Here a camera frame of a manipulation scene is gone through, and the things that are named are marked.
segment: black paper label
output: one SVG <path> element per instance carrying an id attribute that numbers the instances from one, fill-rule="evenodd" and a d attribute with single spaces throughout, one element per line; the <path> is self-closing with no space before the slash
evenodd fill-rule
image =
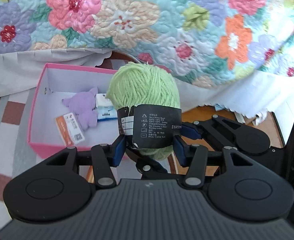
<path id="1" fill-rule="evenodd" d="M 119 133 L 137 149 L 158 149 L 172 145 L 174 135 L 180 135 L 181 109 L 139 105 L 117 111 Z"/>

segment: purple plush toy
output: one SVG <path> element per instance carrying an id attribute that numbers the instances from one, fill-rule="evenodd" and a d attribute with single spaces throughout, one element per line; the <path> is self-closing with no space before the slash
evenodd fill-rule
<path id="1" fill-rule="evenodd" d="M 76 118 L 85 131 L 88 127 L 97 125 L 97 110 L 95 95 L 98 93 L 97 88 L 92 88 L 88 92 L 79 92 L 72 98 L 62 100 L 63 104 L 76 115 Z"/>

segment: metal screw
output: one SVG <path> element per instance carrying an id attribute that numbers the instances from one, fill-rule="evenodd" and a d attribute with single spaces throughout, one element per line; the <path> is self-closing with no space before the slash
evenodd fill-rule
<path id="1" fill-rule="evenodd" d="M 114 183 L 114 180 L 108 177 L 100 178 L 98 180 L 98 184 L 101 186 L 110 186 L 113 183 Z"/>
<path id="2" fill-rule="evenodd" d="M 190 177 L 185 180 L 185 183 L 189 186 L 197 186 L 201 184 L 201 180 L 195 177 Z"/>
<path id="3" fill-rule="evenodd" d="M 144 171 L 149 171 L 151 169 L 151 167 L 149 166 L 149 165 L 145 165 L 144 167 L 143 167 L 143 170 Z"/>

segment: pink box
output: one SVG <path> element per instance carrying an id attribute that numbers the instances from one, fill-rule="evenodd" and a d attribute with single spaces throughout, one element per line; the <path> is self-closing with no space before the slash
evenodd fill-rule
<path id="1" fill-rule="evenodd" d="M 46 63 L 33 99 L 27 133 L 28 144 L 41 158 L 48 158 L 65 148 L 55 118 L 70 111 L 61 100 L 93 87 L 97 87 L 99 93 L 106 93 L 115 72 Z M 117 120 L 98 122 L 95 128 L 84 131 L 85 141 L 77 144 L 77 149 L 84 151 L 100 143 L 111 144 L 118 135 Z"/>

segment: quilted fabric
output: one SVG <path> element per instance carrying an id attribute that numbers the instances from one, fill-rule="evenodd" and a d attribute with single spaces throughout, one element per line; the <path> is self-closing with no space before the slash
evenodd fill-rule
<path id="1" fill-rule="evenodd" d="M 294 0 L 0 0 L 0 54 L 109 48 L 211 88 L 294 76 Z"/>

